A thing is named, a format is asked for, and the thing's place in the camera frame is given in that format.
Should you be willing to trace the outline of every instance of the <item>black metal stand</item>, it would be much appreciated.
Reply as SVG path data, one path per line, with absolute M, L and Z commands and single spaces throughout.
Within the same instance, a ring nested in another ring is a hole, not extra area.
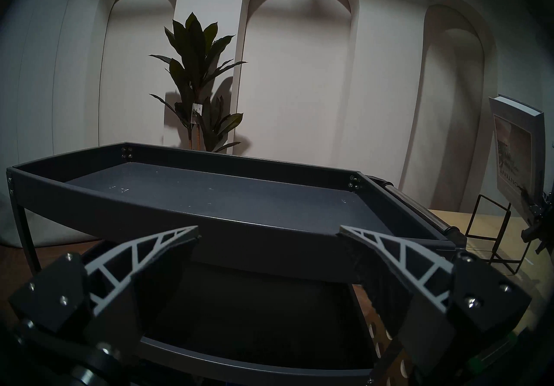
M 500 227 L 500 231 L 498 232 L 498 235 L 496 237 L 485 237 L 485 236 L 482 236 L 482 235 L 473 235 L 473 234 L 469 233 L 469 230 L 472 227 L 473 220 L 475 219 L 475 214 L 477 213 L 477 208 L 479 207 L 479 201 L 481 200 L 481 198 L 484 198 L 484 199 L 490 201 L 491 203 L 497 205 L 498 207 L 500 207 L 501 209 L 506 211 L 506 214 L 504 215 L 504 220 L 502 221 L 502 225 Z M 496 201 L 491 200 L 489 197 L 487 197 L 483 194 L 479 194 L 479 196 L 477 197 L 477 202 L 475 203 L 475 208 L 473 209 L 472 218 L 469 221 L 468 229 L 465 232 L 465 236 L 469 237 L 469 238 L 473 238 L 473 239 L 494 241 L 493 253 L 491 254 L 490 258 L 489 259 L 482 258 L 482 259 L 484 261 L 487 261 L 489 263 L 489 265 L 491 263 L 502 263 L 502 264 L 504 264 L 504 266 L 507 269 L 510 270 L 510 272 L 512 274 L 517 274 L 517 272 L 519 271 L 519 269 L 521 267 L 521 264 L 523 263 L 523 260 L 525 259 L 525 255 L 527 255 L 527 250 L 529 250 L 529 245 L 531 244 L 531 242 L 529 241 L 527 243 L 527 246 L 525 247 L 525 251 L 523 252 L 523 256 L 519 260 L 517 260 L 517 259 L 504 259 L 504 258 L 500 257 L 500 255 L 497 253 L 498 248 L 500 246 L 500 242 L 502 241 L 502 237 L 504 237 L 504 233 L 506 232 L 506 227 L 508 226 L 508 222 L 510 220 L 510 217 L 512 216 L 512 212 L 510 210 L 511 207 L 512 207 L 511 203 L 508 203 L 508 207 L 506 208 L 503 205 L 498 204 Z M 516 263 L 517 264 L 517 268 L 515 269 L 515 271 L 512 269 L 512 267 L 510 267 L 510 265 L 508 265 L 510 263 Z
M 33 239 L 31 237 L 31 231 L 29 230 L 29 223 L 27 222 L 27 215 L 25 213 L 25 207 L 22 207 L 17 203 L 16 194 L 14 192 L 12 174 L 7 173 L 8 189 L 10 190 L 10 201 L 12 203 L 13 217 L 16 220 L 17 233 L 21 240 L 21 247 L 27 264 L 31 270 L 31 274 L 35 276 L 40 270 L 40 262 L 38 260 L 37 251 L 35 250 Z

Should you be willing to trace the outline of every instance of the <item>potted plant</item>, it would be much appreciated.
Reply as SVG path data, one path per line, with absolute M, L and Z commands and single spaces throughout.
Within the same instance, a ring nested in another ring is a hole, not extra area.
M 225 50 L 233 36 L 224 36 L 214 41 L 217 35 L 217 22 L 202 30 L 194 13 L 190 14 L 184 26 L 173 21 L 173 32 L 165 28 L 165 33 L 171 46 L 181 56 L 181 62 L 167 56 L 150 56 L 169 64 L 168 71 L 179 90 L 181 101 L 171 106 L 157 95 L 150 95 L 177 115 L 184 127 L 187 128 L 189 149 L 192 149 L 192 128 L 195 125 L 193 117 L 196 117 L 196 121 L 202 129 L 204 144 L 208 152 L 219 152 L 239 144 L 239 142 L 223 144 L 229 131 L 240 124 L 243 114 L 233 113 L 222 117 L 222 97 L 215 98 L 213 102 L 207 97 L 202 102 L 201 116 L 193 111 L 193 104 L 201 104 L 200 95 L 208 83 L 225 71 L 244 63 L 244 61 L 239 61 L 229 64 L 232 61 L 229 60 L 211 71 L 212 64 L 217 62 L 221 52 Z M 200 135 L 197 148 L 200 150 Z

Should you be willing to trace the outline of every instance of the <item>book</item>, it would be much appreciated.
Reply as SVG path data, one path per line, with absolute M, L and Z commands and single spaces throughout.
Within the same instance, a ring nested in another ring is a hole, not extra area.
M 498 190 L 522 218 L 541 205 L 544 186 L 544 113 L 516 99 L 489 97 L 494 119 Z

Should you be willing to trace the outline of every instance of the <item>lower shelf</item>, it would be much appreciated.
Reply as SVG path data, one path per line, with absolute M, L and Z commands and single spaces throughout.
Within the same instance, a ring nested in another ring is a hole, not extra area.
M 239 384 L 364 384 L 375 360 L 350 285 L 201 263 L 137 354 Z

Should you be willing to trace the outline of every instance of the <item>price tag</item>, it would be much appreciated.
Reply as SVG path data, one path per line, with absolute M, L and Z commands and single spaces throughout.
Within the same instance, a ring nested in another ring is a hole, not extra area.
M 202 105 L 192 103 L 192 112 L 191 112 L 191 123 L 198 124 L 198 117 L 194 114 L 194 112 L 198 113 L 200 116 L 202 116 Z

